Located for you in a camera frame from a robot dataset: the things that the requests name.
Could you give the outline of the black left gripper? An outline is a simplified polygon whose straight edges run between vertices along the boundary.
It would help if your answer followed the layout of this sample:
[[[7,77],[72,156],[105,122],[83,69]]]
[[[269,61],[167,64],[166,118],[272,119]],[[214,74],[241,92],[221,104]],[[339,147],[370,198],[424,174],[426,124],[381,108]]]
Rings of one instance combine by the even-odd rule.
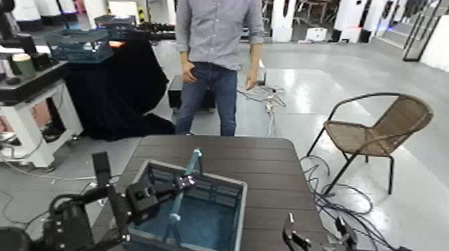
[[[141,224],[155,218],[160,211],[159,196],[176,196],[183,189],[193,187],[195,184],[196,181],[192,176],[176,176],[171,182],[161,185],[151,182],[136,182],[129,185],[126,188],[131,213],[129,221]]]

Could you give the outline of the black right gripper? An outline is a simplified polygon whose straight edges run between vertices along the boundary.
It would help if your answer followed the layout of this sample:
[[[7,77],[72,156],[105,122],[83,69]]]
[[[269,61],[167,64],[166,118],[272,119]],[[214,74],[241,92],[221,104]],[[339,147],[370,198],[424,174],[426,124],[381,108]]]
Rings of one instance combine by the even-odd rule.
[[[291,251],[371,251],[357,248],[357,234],[341,216],[338,216],[335,220],[335,227],[341,234],[341,242],[343,245],[311,246],[311,242],[305,237],[298,234],[298,232],[294,229],[294,223],[295,219],[293,213],[288,212],[282,229],[282,238],[284,243]]]

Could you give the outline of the person's right hand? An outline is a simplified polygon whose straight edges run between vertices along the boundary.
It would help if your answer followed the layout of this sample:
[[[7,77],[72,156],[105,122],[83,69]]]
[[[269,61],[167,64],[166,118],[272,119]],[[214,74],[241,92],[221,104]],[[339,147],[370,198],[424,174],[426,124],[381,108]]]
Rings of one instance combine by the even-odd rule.
[[[185,83],[193,84],[196,83],[196,78],[192,74],[192,70],[194,69],[194,64],[186,61],[182,62],[182,77]]]

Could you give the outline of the person's left hand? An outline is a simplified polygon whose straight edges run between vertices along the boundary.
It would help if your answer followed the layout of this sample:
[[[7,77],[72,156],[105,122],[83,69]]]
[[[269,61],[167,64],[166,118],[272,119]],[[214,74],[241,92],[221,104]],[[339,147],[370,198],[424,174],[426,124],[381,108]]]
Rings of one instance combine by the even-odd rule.
[[[250,90],[257,85],[257,68],[250,69],[247,73],[245,89]]]

